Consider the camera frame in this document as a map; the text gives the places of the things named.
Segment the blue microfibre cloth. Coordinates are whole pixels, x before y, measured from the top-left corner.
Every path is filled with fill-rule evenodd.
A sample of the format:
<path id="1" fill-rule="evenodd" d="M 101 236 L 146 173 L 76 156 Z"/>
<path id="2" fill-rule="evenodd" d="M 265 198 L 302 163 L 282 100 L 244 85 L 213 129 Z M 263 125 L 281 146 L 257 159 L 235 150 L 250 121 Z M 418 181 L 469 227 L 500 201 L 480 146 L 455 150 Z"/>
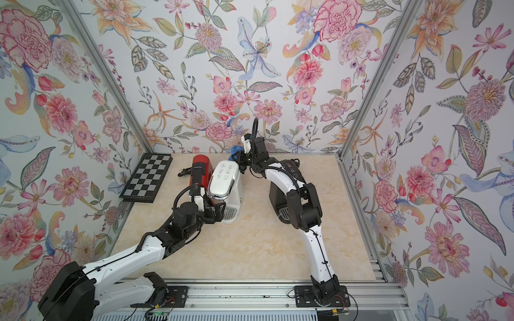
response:
<path id="1" fill-rule="evenodd" d="M 240 155 L 243 155 L 244 154 L 244 147 L 240 146 L 240 145 L 234 145 L 232 148 L 231 148 L 231 151 L 230 151 L 230 156 L 229 156 L 229 161 L 235 161 L 235 162 L 238 162 L 239 161 L 239 157 Z"/>

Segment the white coffee machine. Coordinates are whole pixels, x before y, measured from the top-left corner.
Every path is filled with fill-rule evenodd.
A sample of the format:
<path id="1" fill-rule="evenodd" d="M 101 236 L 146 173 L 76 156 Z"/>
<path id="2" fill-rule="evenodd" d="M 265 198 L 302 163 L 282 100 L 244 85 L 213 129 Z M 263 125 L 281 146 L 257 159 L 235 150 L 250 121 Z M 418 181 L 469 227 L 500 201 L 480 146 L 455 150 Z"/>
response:
<path id="1" fill-rule="evenodd" d="M 232 160 L 220 161 L 214 169 L 207 194 L 215 205 L 221 205 L 221 222 L 233 224 L 238 219 L 244 200 L 238 163 Z"/>

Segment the black coffee machine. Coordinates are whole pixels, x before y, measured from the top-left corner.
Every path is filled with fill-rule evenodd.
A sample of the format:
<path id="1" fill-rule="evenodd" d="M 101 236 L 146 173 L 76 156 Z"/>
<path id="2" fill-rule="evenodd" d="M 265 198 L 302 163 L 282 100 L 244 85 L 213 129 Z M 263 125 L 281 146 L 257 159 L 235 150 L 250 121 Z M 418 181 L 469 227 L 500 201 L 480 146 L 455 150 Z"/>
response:
<path id="1" fill-rule="evenodd" d="M 281 161 L 282 168 L 290 173 L 296 180 L 305 183 L 305 179 L 299 170 L 299 159 L 288 159 Z M 275 214 L 279 220 L 284 224 L 290 224 L 286 195 L 278 188 L 273 182 L 270 183 L 270 202 L 274 208 Z"/>

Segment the red Nespresso coffee machine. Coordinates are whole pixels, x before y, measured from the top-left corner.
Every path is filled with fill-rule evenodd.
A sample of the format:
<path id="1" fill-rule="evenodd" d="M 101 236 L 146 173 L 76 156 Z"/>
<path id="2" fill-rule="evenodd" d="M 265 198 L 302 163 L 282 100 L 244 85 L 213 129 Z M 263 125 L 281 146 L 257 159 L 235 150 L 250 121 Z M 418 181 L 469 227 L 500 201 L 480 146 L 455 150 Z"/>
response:
<path id="1" fill-rule="evenodd" d="M 190 173 L 190 185 L 197 185 L 206 192 L 208 190 L 214 169 L 206 155 L 196 155 L 193 158 Z"/>

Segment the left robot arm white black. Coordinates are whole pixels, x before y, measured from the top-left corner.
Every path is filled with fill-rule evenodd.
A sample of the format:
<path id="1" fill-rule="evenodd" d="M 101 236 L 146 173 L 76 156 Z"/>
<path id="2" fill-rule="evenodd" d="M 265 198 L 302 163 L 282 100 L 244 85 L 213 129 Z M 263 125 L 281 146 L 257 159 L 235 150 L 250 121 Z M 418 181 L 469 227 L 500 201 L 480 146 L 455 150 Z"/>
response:
<path id="1" fill-rule="evenodd" d="M 221 222 L 225 207 L 221 202 L 200 210 L 195 202 L 185 202 L 136 246 L 83 266 L 66 264 L 38 304 L 44 320 L 93 320 L 126 306 L 163 305 L 171 294 L 157 273 L 147 272 L 134 281 L 123 278 L 170 257 L 198 236 L 204 224 Z"/>

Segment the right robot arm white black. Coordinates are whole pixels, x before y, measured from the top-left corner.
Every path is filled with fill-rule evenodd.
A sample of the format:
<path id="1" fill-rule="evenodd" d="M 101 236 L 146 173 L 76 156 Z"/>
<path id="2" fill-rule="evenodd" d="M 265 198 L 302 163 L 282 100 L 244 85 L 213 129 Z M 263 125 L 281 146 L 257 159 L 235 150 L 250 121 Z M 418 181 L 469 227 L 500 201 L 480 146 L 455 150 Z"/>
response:
<path id="1" fill-rule="evenodd" d="M 262 137 L 246 134 L 238 156 L 240 169 L 252 170 L 270 181 L 269 199 L 275 214 L 301 232 L 311 265 L 313 295 L 321 305 L 339 294 L 340 284 L 331 267 L 323 240 L 323 211 L 314 184 L 306 182 L 298 159 L 278 160 L 269 155 Z"/>

